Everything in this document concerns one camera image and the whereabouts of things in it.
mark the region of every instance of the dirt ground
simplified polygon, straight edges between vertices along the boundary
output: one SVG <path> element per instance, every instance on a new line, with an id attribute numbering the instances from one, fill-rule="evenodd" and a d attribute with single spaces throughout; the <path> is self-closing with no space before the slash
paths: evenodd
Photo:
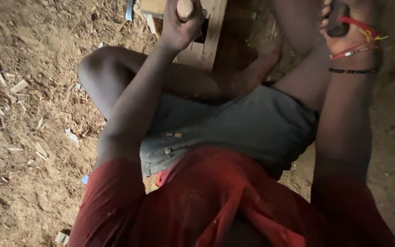
<path id="1" fill-rule="evenodd" d="M 389 38 L 371 108 L 374 148 L 368 184 L 395 234 L 395 1 L 382 2 L 382 31 Z M 234 35 L 238 30 L 230 28 L 235 20 L 228 13 L 238 7 L 228 1 L 217 70 L 242 68 L 271 36 L 270 8 L 258 0 L 248 3 L 255 19 L 239 25 L 248 35 Z M 100 43 L 149 53 L 157 40 L 140 17 L 125 22 L 124 15 L 125 0 L 0 1 L 0 70 L 7 84 L 0 81 L 0 246 L 54 246 L 57 232 L 72 227 L 85 188 L 80 179 L 91 171 L 105 124 L 78 85 L 77 66 Z M 239 57 L 245 59 L 229 62 Z M 271 77 L 280 78 L 298 62 L 286 45 Z M 23 79 L 28 87 L 9 91 Z M 307 149 L 281 180 L 306 199 L 314 151 L 314 146 Z M 149 189 L 153 178 L 145 184 Z"/>

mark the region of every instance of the shorts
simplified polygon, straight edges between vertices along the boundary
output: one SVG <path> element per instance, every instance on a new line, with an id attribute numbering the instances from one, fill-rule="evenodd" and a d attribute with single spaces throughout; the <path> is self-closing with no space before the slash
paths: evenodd
<path id="1" fill-rule="evenodd" d="M 143 176 L 165 170 L 198 145 L 233 149 L 257 160 L 266 171 L 289 170 L 315 140 L 317 125 L 313 110 L 264 86 L 217 106 L 162 94 L 141 143 Z"/>

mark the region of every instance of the leg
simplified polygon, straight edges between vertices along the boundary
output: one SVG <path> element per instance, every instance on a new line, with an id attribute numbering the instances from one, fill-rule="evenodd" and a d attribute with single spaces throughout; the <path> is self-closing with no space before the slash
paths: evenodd
<path id="1" fill-rule="evenodd" d="M 318 32 L 319 0 L 274 0 L 277 24 L 289 44 L 305 59 L 274 88 L 321 111 L 329 81 L 329 51 Z"/>
<path id="2" fill-rule="evenodd" d="M 96 50 L 82 61 L 79 67 L 80 83 L 103 116 L 109 117 L 116 101 L 132 81 L 146 57 L 145 54 L 124 48 L 105 47 Z M 260 75 L 266 74 L 263 71 L 269 71 L 277 60 L 278 55 L 273 54 L 262 58 L 260 60 L 262 65 L 255 70 L 257 73 L 254 76 L 243 72 L 216 75 L 174 64 L 173 72 L 166 75 L 164 90 L 189 98 L 199 95 L 200 99 L 227 101 L 254 90 L 263 80 Z"/>

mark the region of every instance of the bracelet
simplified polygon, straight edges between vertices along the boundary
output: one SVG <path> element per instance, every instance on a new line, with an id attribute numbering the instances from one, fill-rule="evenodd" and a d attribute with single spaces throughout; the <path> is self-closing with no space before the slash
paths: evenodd
<path id="1" fill-rule="evenodd" d="M 329 68 L 329 72 L 332 73 L 347 73 L 347 74 L 369 74 L 369 73 L 376 73 L 379 72 L 379 68 L 375 68 L 372 70 L 337 70 Z"/>

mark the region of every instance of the red shirt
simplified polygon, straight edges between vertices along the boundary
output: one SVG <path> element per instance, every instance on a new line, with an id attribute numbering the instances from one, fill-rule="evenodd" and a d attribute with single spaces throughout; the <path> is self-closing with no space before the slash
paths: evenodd
<path id="1" fill-rule="evenodd" d="M 68 246 L 222 246 L 236 214 L 274 247 L 395 246 L 370 190 L 356 179 L 316 181 L 309 204 L 233 150 L 192 149 L 171 167 L 147 195 L 139 164 L 97 168 Z"/>

